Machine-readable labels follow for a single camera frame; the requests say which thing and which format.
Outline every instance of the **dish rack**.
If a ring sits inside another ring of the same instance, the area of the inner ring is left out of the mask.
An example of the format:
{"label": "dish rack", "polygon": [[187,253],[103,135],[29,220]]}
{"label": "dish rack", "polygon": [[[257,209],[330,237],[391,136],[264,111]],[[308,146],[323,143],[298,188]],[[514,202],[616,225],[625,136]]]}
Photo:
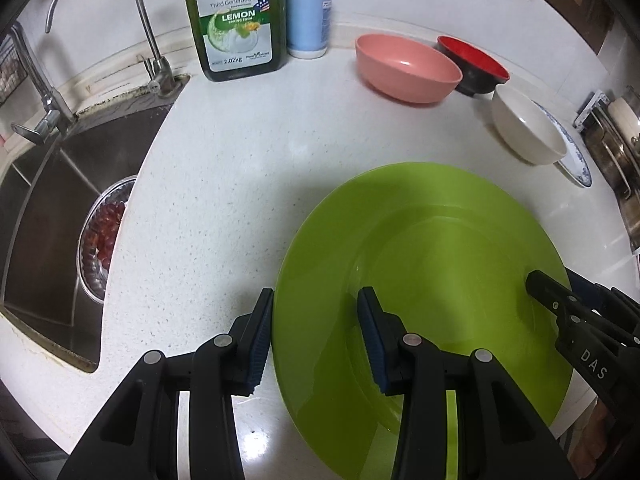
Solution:
{"label": "dish rack", "polygon": [[14,42],[7,38],[0,46],[0,106],[26,77],[27,72],[20,62]]}

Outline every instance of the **white bottle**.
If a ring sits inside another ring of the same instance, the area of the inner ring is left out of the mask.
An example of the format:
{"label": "white bottle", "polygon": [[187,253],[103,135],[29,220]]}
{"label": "white bottle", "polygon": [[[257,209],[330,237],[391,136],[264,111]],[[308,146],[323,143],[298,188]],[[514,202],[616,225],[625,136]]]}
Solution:
{"label": "white bottle", "polygon": [[329,43],[331,0],[287,0],[287,49],[293,57],[314,59]]}

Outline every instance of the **faucet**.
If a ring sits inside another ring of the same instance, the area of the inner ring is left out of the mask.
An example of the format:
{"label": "faucet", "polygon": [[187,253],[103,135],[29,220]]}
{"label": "faucet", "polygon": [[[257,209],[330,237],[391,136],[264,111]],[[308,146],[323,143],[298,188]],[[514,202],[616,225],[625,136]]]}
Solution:
{"label": "faucet", "polygon": [[[53,12],[56,9],[56,5],[59,0],[52,0],[47,13],[47,23],[45,26],[45,32],[48,34],[51,31],[51,24],[53,22]],[[146,39],[151,47],[151,53],[153,59],[145,59],[145,68],[151,78],[151,81],[146,85],[147,89],[160,97],[169,97],[179,88],[179,84],[174,79],[174,74],[171,71],[171,66],[164,56],[160,55],[156,38],[151,30],[151,23],[149,23],[149,16],[146,13],[146,7],[143,0],[136,0],[138,6],[138,13],[140,14],[140,20],[142,20],[142,26],[145,29]]]}
{"label": "faucet", "polygon": [[38,145],[44,144],[55,128],[58,128],[60,133],[65,135],[76,124],[76,116],[73,115],[65,100],[47,79],[38,59],[33,55],[22,25],[15,22],[8,35],[14,42],[20,62],[40,94],[46,113],[33,130],[17,123],[11,124],[12,130]]}

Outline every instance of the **kitchen sink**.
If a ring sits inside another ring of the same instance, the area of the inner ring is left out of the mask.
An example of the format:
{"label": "kitchen sink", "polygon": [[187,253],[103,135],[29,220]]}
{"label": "kitchen sink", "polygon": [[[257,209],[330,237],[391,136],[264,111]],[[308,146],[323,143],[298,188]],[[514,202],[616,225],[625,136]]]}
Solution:
{"label": "kitchen sink", "polygon": [[100,194],[140,170],[171,107],[153,99],[138,99],[144,109],[133,113],[136,100],[81,118],[69,136],[14,161],[0,186],[0,312],[87,372],[100,361],[102,305],[78,279],[78,238]]}

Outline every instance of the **black bowl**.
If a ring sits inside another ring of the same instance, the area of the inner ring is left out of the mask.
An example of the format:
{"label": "black bowl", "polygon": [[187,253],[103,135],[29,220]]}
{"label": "black bowl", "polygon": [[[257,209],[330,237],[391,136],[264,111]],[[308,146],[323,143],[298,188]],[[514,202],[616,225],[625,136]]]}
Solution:
{"label": "black bowl", "polygon": [[462,71],[462,81],[456,90],[464,95],[488,94],[510,78],[505,67],[493,57],[457,38],[440,36],[436,49]]}

